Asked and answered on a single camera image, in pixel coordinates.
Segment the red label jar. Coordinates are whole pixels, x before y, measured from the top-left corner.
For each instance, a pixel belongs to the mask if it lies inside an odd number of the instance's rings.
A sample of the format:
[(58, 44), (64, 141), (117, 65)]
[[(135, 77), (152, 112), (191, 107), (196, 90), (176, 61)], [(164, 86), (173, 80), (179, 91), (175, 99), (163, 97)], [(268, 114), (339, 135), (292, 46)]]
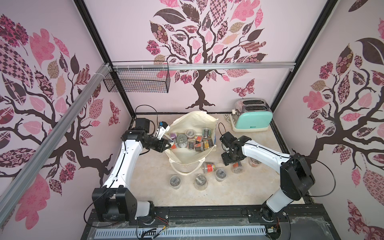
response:
[(212, 162), (204, 162), (202, 164), (202, 170), (204, 174), (212, 173), (216, 170), (216, 165)]
[(244, 172), (244, 167), (241, 162), (236, 162), (232, 164), (232, 172), (234, 174), (241, 174)]

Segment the pink label seed jar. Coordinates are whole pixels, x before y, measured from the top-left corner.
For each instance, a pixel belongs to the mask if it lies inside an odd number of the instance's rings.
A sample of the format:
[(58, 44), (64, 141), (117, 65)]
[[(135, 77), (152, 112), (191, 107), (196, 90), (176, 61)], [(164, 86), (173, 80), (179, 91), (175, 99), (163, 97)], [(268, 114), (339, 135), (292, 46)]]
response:
[(261, 165), (262, 163), (254, 158), (249, 158), (249, 165), (253, 168), (257, 168)]

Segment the clear seed jar dark lid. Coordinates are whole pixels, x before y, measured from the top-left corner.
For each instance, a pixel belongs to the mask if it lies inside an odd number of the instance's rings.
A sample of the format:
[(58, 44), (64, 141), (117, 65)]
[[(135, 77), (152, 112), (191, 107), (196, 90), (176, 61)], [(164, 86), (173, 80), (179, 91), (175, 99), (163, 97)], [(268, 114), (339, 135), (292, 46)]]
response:
[(227, 172), (223, 168), (216, 169), (215, 178), (217, 182), (223, 182), (227, 176)]

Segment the cream canvas tote bag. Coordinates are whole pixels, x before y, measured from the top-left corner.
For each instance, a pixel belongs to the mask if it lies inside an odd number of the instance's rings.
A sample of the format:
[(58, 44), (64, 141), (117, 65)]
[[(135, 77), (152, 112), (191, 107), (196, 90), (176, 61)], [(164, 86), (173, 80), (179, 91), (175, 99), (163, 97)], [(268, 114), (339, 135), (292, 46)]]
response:
[[(216, 127), (218, 119), (203, 111), (194, 111), (175, 120), (165, 137), (170, 138), (169, 133), (185, 134), (188, 137), (186, 148), (179, 148), (176, 141), (170, 149), (166, 150), (172, 169), (179, 175), (188, 176), (202, 167), (207, 156), (216, 150)], [(204, 139), (202, 128), (210, 128), (212, 136)], [(204, 142), (205, 150), (196, 152), (194, 144)]]

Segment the clear seed jar grey lid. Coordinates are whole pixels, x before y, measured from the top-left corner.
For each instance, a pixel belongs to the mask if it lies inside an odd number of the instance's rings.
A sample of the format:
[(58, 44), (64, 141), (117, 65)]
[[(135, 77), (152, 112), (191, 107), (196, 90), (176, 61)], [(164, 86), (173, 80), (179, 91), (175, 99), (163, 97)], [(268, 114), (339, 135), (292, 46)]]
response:
[(182, 181), (179, 176), (173, 175), (170, 177), (169, 184), (173, 189), (175, 190), (179, 189), (181, 187), (181, 183)]

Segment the clear seed jar striped lid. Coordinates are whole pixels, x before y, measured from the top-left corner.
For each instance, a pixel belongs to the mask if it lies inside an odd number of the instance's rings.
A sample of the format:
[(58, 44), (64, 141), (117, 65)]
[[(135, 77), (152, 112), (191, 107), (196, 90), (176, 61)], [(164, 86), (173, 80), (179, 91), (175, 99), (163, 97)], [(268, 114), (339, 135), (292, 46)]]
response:
[(199, 174), (194, 180), (194, 187), (198, 191), (203, 191), (208, 187), (208, 180), (205, 175)]

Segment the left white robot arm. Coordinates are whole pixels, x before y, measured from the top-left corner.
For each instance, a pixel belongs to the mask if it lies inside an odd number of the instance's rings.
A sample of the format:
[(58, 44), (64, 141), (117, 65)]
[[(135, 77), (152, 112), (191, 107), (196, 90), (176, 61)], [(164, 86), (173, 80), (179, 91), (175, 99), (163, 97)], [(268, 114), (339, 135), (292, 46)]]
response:
[(138, 158), (143, 150), (162, 153), (171, 148), (163, 136), (170, 129), (166, 122), (159, 122), (157, 130), (149, 134), (150, 120), (138, 118), (135, 127), (122, 135), (122, 145), (117, 162), (101, 188), (92, 193), (92, 206), (100, 222), (120, 223), (134, 220), (153, 221), (155, 206), (152, 201), (139, 201), (131, 193), (130, 183)]

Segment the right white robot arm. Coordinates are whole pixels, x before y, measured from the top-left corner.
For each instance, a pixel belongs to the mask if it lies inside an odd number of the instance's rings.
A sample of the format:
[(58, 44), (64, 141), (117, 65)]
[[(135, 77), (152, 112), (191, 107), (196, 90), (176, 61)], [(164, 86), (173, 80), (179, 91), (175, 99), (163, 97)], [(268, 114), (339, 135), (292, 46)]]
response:
[(300, 200), (316, 183), (312, 164), (316, 159), (301, 154), (284, 154), (261, 145), (250, 137), (236, 138), (230, 132), (221, 135), (224, 165), (240, 163), (253, 158), (275, 170), (280, 176), (280, 187), (260, 207), (259, 216), (265, 222), (273, 222), (283, 208)]

